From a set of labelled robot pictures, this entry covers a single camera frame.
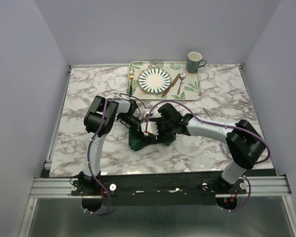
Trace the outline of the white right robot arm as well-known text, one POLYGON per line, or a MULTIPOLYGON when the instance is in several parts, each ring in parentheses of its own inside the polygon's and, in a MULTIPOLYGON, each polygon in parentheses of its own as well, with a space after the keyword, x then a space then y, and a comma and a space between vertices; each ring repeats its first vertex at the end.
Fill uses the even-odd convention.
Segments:
POLYGON ((269 150, 266 142, 244 119, 226 124, 200 119, 192 111, 183 116, 170 103, 162 105, 158 112, 165 120, 165 127, 176 134, 206 137, 227 146, 232 162, 217 181, 218 190, 224 194, 233 190, 236 181, 257 164, 265 150, 269 150))

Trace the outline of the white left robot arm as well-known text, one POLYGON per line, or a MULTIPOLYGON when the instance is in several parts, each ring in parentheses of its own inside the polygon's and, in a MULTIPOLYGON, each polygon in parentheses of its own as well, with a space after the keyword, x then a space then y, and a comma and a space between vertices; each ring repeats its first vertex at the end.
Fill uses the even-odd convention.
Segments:
POLYGON ((91 103, 83 121, 89 138, 86 166, 78 174, 78 183, 87 194, 94 195, 99 191, 103 144, 116 119, 129 128, 128 144, 132 150, 138 151, 148 145, 139 130, 141 121, 134 116, 137 109, 138 105, 132 99, 107 100, 96 96, 91 103))

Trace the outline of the dark green cloth napkin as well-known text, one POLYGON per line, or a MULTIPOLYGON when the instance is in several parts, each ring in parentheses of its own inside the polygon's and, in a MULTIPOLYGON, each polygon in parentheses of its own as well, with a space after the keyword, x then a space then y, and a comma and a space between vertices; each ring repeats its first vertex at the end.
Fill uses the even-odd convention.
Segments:
POLYGON ((149 122, 150 124, 156 124, 155 128, 157 130, 157 135, 149 133, 148 136, 145 136, 142 132, 141 126, 138 128, 137 125, 128 125, 129 128, 129 138, 128 145, 131 150, 139 151, 146 146, 155 145, 155 144, 164 144, 165 146, 170 146, 172 142, 176 140, 176 134, 167 129, 160 129, 156 122, 149 122))

